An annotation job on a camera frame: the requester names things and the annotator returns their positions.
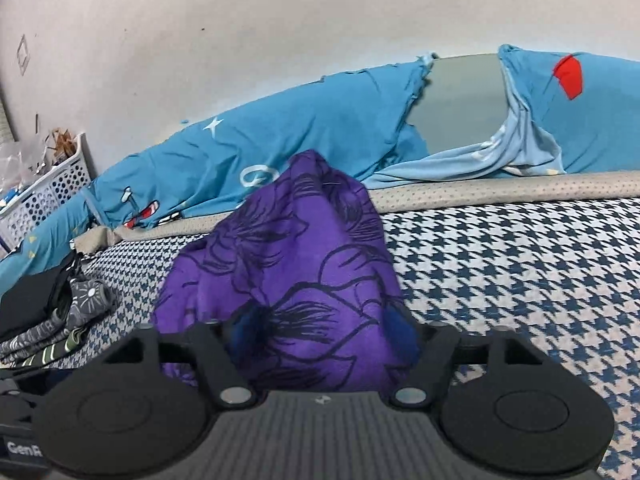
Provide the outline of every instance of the metal screw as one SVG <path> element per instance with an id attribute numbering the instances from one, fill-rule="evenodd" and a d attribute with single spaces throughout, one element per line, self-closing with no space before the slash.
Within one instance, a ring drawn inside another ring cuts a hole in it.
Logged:
<path id="1" fill-rule="evenodd" d="M 227 404 L 244 404 L 252 397 L 251 391 L 242 386 L 232 386 L 220 392 L 220 399 Z"/>
<path id="2" fill-rule="evenodd" d="M 400 388 L 396 391 L 396 400 L 403 404 L 420 404 L 427 400 L 427 393 L 420 388 Z"/>

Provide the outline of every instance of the blue duvet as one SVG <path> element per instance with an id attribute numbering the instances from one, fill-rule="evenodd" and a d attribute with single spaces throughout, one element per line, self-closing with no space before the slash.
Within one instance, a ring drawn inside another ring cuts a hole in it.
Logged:
<path id="1" fill-rule="evenodd" d="M 640 62 L 579 52 L 570 56 L 574 73 L 562 74 L 554 69 L 567 54 L 511 45 L 498 54 L 567 173 L 640 170 Z"/>
<path id="2" fill-rule="evenodd" d="M 358 180 L 422 158 L 424 141 L 404 119 L 429 70 L 419 59 L 339 73 L 192 124 L 109 168 L 87 200 L 110 227 L 153 226 L 176 212 L 233 210 L 305 150 Z"/>

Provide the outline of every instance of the red patch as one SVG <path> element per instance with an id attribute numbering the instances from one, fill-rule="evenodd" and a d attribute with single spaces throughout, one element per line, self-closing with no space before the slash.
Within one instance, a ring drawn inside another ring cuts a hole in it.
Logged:
<path id="1" fill-rule="evenodd" d="M 151 204 L 146 206 L 140 212 L 139 215 L 134 216 L 131 220 L 129 220 L 128 222 L 125 222 L 124 226 L 129 228 L 129 229 L 133 229 L 138 224 L 138 222 L 140 220 L 146 220 L 151 215 L 155 214 L 156 211 L 158 211 L 158 207 L 160 207 L 160 203 L 158 202 L 158 200 L 154 200 Z"/>
<path id="2" fill-rule="evenodd" d="M 582 93 L 582 66 L 571 54 L 558 61 L 554 67 L 554 76 L 558 78 L 569 100 Z"/>

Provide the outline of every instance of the logo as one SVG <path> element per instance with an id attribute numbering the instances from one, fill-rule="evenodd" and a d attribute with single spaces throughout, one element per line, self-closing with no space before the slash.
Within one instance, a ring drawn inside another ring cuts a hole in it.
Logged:
<path id="1" fill-rule="evenodd" d="M 314 399 L 314 402 L 316 404 L 320 404 L 320 406 L 324 406 L 324 405 L 328 404 L 329 402 L 331 402 L 331 397 L 329 397 L 328 395 L 317 396 Z"/>
<path id="2" fill-rule="evenodd" d="M 16 462 L 44 462 L 40 447 L 28 440 L 5 437 L 4 446 L 11 460 Z"/>
<path id="3" fill-rule="evenodd" d="M 255 173 L 254 177 L 249 180 L 248 177 L 252 173 Z M 240 184 L 242 184 L 243 187 L 263 186 L 264 184 L 268 184 L 268 180 L 275 182 L 279 176 L 280 173 L 278 170 L 274 170 L 264 164 L 255 164 L 254 166 L 244 168 L 244 170 L 240 172 Z"/>

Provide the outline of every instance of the white wall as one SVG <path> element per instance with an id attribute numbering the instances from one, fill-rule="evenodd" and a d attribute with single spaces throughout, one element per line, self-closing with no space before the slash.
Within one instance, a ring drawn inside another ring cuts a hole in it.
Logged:
<path id="1" fill-rule="evenodd" d="M 501 43 L 640 59 L 640 0 L 0 0 L 15 135 L 87 132 L 101 171 L 181 120 L 325 73 L 494 52 Z M 25 34 L 31 60 L 16 59 Z"/>

